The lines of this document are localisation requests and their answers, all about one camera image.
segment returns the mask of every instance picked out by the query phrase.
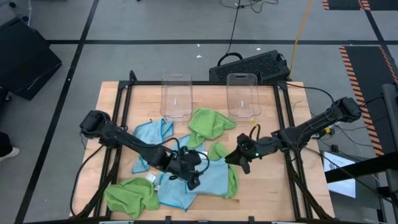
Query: wooden tabletop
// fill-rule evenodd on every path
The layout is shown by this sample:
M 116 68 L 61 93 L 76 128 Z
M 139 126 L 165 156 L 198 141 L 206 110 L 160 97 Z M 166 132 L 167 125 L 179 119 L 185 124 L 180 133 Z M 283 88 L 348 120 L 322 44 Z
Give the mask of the wooden tabletop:
M 103 82 L 99 93 L 97 110 L 102 110 L 112 115 L 117 93 L 118 82 Z M 118 123 L 122 116 L 125 92 L 121 100 Z M 275 105 L 273 88 L 271 86 L 258 86 L 259 103 L 262 113 L 256 117 L 256 122 L 261 125 L 261 136 L 270 136 L 271 132 L 278 130 L 279 120 Z M 290 102 L 292 104 L 295 124 L 298 125 L 311 118 L 307 97 L 303 88 L 289 86 Z M 287 113 L 284 106 L 283 93 L 280 91 L 282 107 L 284 108 L 285 124 L 288 125 Z M 159 113 L 161 98 L 161 86 L 137 85 L 132 88 L 129 116 L 127 117 L 128 132 L 150 119 L 162 118 Z M 225 86 L 193 86 L 193 109 L 211 108 L 224 115 L 228 115 L 226 87 Z M 236 137 L 241 133 L 248 134 L 252 128 L 250 122 L 237 122 L 234 129 L 224 132 L 214 141 L 205 141 L 206 150 L 217 141 L 221 141 L 227 150 L 233 151 L 236 147 Z M 180 138 L 190 134 L 188 122 L 174 124 L 173 137 Z M 89 140 L 84 160 L 90 156 L 100 145 L 97 139 Z M 315 140 L 311 140 L 308 147 L 318 150 Z M 103 166 L 105 149 L 95 155 L 80 174 L 73 201 L 75 212 L 83 209 L 92 195 L 96 192 Z M 146 173 L 131 174 L 138 153 L 123 147 L 119 166 L 118 182 L 132 177 L 145 177 Z M 334 216 L 333 207 L 322 167 L 322 161 L 313 152 L 302 151 L 303 166 L 309 191 L 325 211 Z M 144 210 L 139 217 L 141 220 L 164 220 L 165 216 L 171 216 L 173 220 L 248 220 L 248 216 L 254 216 L 256 221 L 291 221 L 294 220 L 292 200 L 290 196 L 287 171 L 283 153 L 277 152 L 256 159 L 250 163 L 251 173 L 245 175 L 242 168 L 236 166 L 240 185 L 238 194 L 234 199 L 224 199 L 212 195 L 198 195 L 187 212 L 178 208 L 161 205 L 158 210 Z M 150 168 L 149 172 L 157 174 L 158 171 Z M 305 217 L 302 195 L 297 188 L 301 216 Z M 105 202 L 103 202 L 101 214 L 105 214 Z M 131 219 L 121 212 L 113 212 L 112 219 Z

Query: transparent bin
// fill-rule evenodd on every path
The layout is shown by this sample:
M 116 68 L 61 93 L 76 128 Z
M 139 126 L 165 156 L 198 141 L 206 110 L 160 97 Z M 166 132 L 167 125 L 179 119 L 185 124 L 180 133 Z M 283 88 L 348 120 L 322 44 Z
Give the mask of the transparent bin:
M 229 74 L 226 77 L 226 94 L 229 117 L 234 121 L 250 121 L 261 114 L 257 76 L 253 74 Z
M 160 113 L 166 121 L 189 121 L 192 116 L 192 77 L 189 74 L 162 76 Z

